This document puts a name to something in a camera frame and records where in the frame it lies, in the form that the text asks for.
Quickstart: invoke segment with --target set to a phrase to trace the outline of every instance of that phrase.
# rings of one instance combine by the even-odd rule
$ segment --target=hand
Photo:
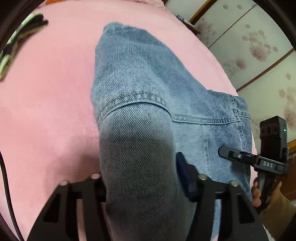
[[[280,181],[271,194],[270,201],[269,201],[269,204],[268,204],[266,210],[268,210],[281,197],[281,186],[282,186],[282,182]],[[254,185],[252,187],[252,195],[253,195],[253,201],[252,201],[253,206],[260,207],[261,206],[261,200],[260,200],[261,192],[258,189],[257,179],[255,179]]]

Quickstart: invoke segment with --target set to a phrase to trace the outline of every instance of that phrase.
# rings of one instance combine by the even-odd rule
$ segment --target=floral wallpaper
[[[252,117],[256,149],[260,151],[261,121],[278,115],[287,121],[287,141],[296,139],[295,51],[262,77],[238,92],[246,99]]]
[[[252,0],[218,0],[195,24],[200,32],[197,37],[210,47],[254,5]]]
[[[272,18],[255,5],[209,49],[238,89],[273,65],[292,46]]]

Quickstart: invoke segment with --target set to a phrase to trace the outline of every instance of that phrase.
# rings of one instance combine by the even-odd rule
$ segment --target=pink fabric
[[[166,9],[84,0],[38,10],[49,20],[48,27],[24,44],[0,83],[0,148],[25,239],[61,180],[80,181],[99,171],[90,89],[94,50],[106,24],[118,21],[146,29],[206,88],[237,95],[212,53]],[[13,229],[2,184],[0,197],[0,212]]]
[[[164,7],[165,6],[163,1],[161,1],[161,0],[124,0],[124,1],[150,4],[155,7]]]

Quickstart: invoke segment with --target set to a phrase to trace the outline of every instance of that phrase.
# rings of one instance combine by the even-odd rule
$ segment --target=brown sleeve
[[[276,203],[260,214],[260,219],[272,237],[278,240],[295,213],[296,207],[281,194],[281,198]]]

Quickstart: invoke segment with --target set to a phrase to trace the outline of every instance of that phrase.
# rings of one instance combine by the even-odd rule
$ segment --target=jeans
[[[222,145],[251,152],[246,101],[206,90],[145,30],[104,28],[91,100],[114,240],[186,240],[196,206],[178,179],[179,151],[212,180],[237,180],[251,199],[248,166],[218,156]],[[217,201],[212,238],[220,209]]]

